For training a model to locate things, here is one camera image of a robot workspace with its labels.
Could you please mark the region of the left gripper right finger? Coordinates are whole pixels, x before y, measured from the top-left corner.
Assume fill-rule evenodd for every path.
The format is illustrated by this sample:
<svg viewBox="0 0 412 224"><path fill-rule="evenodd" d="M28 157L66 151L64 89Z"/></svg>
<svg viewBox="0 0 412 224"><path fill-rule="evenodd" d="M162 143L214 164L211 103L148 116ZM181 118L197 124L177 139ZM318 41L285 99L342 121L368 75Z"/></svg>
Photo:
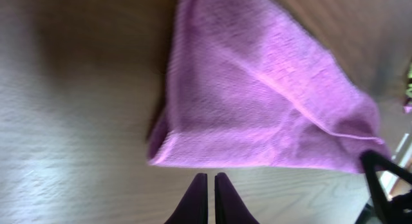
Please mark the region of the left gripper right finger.
<svg viewBox="0 0 412 224"><path fill-rule="evenodd" d="M214 196L216 224L259 224L225 173L214 177Z"/></svg>

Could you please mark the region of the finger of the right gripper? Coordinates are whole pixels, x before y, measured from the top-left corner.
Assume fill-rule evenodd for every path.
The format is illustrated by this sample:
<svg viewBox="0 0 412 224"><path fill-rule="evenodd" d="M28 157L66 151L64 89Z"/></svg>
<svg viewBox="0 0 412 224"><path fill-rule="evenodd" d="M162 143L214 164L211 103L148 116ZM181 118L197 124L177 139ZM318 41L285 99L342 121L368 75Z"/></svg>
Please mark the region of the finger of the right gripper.
<svg viewBox="0 0 412 224"><path fill-rule="evenodd" d="M363 152L360 160L369 185L378 185L377 171L389 171L411 184L411 173L376 151Z"/></svg>
<svg viewBox="0 0 412 224"><path fill-rule="evenodd" d="M373 206L378 218L385 224L394 222L393 203L388 200L385 190L378 179L376 168L377 165L363 165L368 188L372 198Z"/></svg>

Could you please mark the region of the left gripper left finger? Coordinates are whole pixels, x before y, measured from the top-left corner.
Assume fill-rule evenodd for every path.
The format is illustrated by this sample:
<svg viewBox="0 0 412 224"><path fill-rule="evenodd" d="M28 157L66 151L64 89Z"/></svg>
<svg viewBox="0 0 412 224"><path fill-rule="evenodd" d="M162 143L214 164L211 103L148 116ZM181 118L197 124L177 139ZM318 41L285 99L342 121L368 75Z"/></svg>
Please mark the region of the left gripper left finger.
<svg viewBox="0 0 412 224"><path fill-rule="evenodd" d="M165 224L208 224L207 174L198 173Z"/></svg>

